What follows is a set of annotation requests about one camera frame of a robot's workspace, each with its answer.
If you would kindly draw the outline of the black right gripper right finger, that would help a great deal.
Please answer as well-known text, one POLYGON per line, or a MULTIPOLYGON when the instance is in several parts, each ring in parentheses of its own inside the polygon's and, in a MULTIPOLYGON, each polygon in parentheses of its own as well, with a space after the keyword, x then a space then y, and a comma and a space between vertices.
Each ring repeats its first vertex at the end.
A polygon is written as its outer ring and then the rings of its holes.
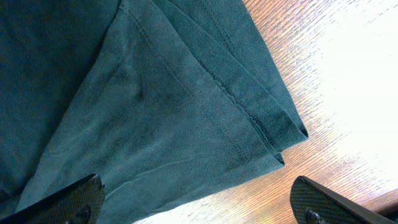
POLYGON ((290 206, 299 224, 394 224, 397 206, 376 213, 305 176, 290 190, 290 206))

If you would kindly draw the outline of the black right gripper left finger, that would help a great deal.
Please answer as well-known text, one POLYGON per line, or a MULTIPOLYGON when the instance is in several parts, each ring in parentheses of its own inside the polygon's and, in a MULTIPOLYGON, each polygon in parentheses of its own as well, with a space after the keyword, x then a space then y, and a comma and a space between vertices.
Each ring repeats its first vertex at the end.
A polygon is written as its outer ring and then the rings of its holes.
POLYGON ((1 220, 1 224, 96 224, 104 204, 104 185, 90 174, 1 220))

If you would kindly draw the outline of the dark green t-shirt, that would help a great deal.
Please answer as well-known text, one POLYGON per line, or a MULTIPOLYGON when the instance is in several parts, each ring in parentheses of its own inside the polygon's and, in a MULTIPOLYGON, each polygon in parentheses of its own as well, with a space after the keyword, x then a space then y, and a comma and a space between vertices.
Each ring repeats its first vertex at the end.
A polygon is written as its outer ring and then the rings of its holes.
POLYGON ((1 1, 1 215, 96 173, 134 223, 308 138, 241 0, 1 1))

